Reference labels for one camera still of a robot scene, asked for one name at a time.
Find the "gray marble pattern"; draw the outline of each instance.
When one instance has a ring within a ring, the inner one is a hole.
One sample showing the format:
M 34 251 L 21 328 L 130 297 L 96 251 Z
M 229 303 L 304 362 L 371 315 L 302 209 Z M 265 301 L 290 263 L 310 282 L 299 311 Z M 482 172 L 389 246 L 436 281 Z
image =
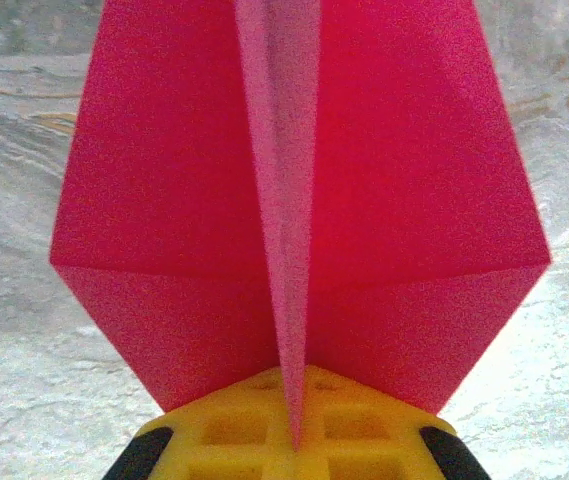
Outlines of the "gray marble pattern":
M 569 479 L 569 0 L 477 0 L 554 265 L 442 412 L 495 480 Z M 48 266 L 99 0 L 0 0 L 0 478 L 101 478 L 160 410 Z

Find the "red paper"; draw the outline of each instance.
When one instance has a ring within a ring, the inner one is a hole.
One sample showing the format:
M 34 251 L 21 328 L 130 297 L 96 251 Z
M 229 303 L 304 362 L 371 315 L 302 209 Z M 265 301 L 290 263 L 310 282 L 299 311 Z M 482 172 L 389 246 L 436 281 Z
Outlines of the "red paper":
M 164 409 L 279 363 L 297 439 L 308 363 L 436 412 L 549 253 L 471 0 L 136 0 L 51 261 Z

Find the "yellow plastic base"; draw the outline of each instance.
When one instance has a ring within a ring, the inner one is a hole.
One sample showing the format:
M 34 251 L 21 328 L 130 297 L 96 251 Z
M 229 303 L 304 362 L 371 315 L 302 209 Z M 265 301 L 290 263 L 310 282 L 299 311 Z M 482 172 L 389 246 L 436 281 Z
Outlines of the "yellow plastic base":
M 445 480 L 419 434 L 443 420 L 312 366 L 304 407 L 297 452 L 279 369 L 174 410 L 137 433 L 174 431 L 150 479 Z

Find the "black plastic piece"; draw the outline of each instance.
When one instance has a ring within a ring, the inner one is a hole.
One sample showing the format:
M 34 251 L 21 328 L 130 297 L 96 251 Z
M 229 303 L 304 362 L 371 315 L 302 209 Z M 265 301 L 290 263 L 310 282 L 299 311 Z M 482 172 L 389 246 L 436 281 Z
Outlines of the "black plastic piece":
M 491 480 L 464 442 L 455 435 L 436 427 L 421 428 L 420 435 L 446 480 Z
M 173 430 L 160 427 L 135 437 L 102 480 L 148 480 L 172 436 Z

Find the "marbled background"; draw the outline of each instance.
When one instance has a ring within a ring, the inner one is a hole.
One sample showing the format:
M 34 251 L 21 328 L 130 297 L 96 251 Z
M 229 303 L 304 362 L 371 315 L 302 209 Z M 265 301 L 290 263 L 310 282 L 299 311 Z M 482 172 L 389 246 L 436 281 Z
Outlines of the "marbled background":
M 569 0 L 477 0 L 554 266 L 442 412 L 495 480 L 569 479 Z M 0 478 L 101 478 L 158 415 L 47 263 L 99 0 L 0 0 Z

